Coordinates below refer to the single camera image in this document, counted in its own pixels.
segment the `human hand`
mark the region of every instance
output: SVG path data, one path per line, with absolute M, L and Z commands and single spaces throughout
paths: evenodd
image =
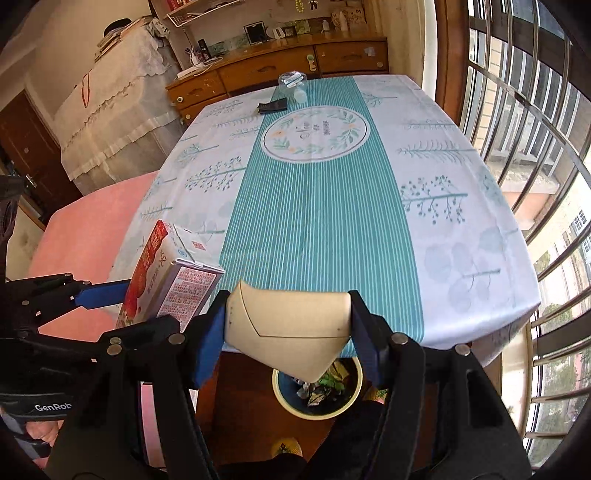
M 27 433 L 35 440 L 43 440 L 53 447 L 63 420 L 58 421 L 28 421 Z

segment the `door handle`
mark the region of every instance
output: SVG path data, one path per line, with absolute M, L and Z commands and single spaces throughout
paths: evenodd
M 257 72 L 265 73 L 265 72 L 268 72 L 269 70 L 277 70 L 277 67 L 275 67 L 274 65 L 267 65 L 265 67 L 261 67 L 260 69 L 258 69 Z
M 31 184 L 31 186 L 36 189 L 37 188 L 37 182 L 35 180 L 33 180 L 33 177 L 31 177 L 28 173 L 25 175 L 25 178 L 28 180 L 28 182 Z

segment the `nutrition label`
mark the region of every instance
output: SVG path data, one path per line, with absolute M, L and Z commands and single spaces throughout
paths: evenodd
M 216 274 L 181 267 L 158 311 L 158 316 L 170 315 L 181 324 L 181 332 L 195 314 L 211 288 Z

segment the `teal striped table runner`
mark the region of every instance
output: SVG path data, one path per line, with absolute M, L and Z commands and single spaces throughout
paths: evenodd
M 371 114 L 352 77 L 312 80 L 307 95 L 306 104 L 290 102 L 287 112 L 263 120 L 223 244 L 226 274 L 219 288 L 232 290 L 242 278 L 274 290 L 359 290 L 372 313 L 420 341 L 423 314 L 411 237 Z M 273 100 L 280 97 L 276 90 Z M 285 151 L 286 161 L 277 159 L 282 154 L 269 155 L 269 127 L 281 125 L 283 117 L 288 124 L 299 110 L 310 113 L 313 123 L 313 107 L 323 106 L 342 108 L 332 110 L 345 122 L 365 124 L 339 136 L 340 156 L 308 143 L 307 153 L 322 160 L 297 161 L 302 146 L 280 137 L 271 148 Z M 327 128 L 326 122 L 319 128 Z M 352 355 L 349 342 L 343 356 Z

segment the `black wallet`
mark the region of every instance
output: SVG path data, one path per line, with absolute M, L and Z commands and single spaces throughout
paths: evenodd
M 287 110 L 287 98 L 280 98 L 274 102 L 259 103 L 259 113 L 273 113 Z

